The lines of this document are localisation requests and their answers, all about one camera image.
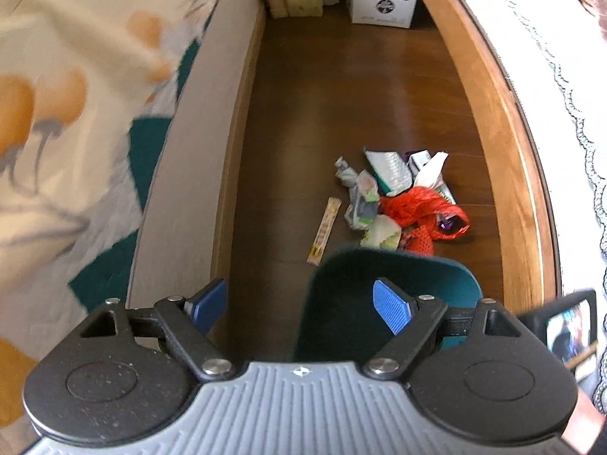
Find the trash pile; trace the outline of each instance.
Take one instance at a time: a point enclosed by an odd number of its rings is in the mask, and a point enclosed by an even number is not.
[[[361,246],[433,255],[433,240],[467,231],[470,220],[442,179],[447,153],[423,150],[405,159],[398,152],[364,153],[372,174],[357,173],[343,158],[335,162],[335,175],[350,194],[346,222],[365,232]]]

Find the white fabric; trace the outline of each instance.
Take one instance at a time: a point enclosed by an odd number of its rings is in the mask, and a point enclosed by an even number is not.
[[[35,360],[47,355],[86,316],[69,282],[141,223],[142,211],[126,147],[122,160],[116,163],[112,188],[99,202],[89,228],[71,251],[0,295],[0,337]]]
[[[563,293],[594,288],[604,329],[607,43],[578,0],[463,1],[529,124],[554,214]],[[599,346],[604,351],[603,333]],[[604,390],[595,394],[602,410]]]

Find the metal screw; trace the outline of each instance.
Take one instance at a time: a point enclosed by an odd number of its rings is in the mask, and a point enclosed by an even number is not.
[[[207,359],[204,363],[202,363],[202,371],[204,371],[209,376],[217,376],[221,374],[226,374],[232,369],[232,363],[227,359]]]
[[[378,357],[376,359],[371,359],[368,363],[369,370],[377,375],[394,373],[399,366],[400,364],[389,357]]]

